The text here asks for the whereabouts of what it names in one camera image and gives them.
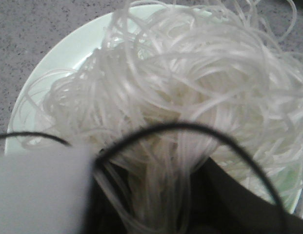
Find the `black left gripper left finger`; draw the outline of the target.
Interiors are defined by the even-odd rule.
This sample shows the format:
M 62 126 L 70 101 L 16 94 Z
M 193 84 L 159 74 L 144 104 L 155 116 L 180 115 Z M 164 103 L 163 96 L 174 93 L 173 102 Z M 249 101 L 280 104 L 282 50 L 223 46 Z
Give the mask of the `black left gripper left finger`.
M 92 163 L 84 234 L 145 234 L 146 225 L 134 216 L 129 172 L 103 156 Z

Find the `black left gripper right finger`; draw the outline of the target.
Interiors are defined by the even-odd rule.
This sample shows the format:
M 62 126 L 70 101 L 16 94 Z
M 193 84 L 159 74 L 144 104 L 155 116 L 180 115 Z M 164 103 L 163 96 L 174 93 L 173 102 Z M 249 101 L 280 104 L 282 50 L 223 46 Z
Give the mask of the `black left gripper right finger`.
M 278 234 L 275 206 L 254 195 L 212 159 L 191 176 L 189 234 Z

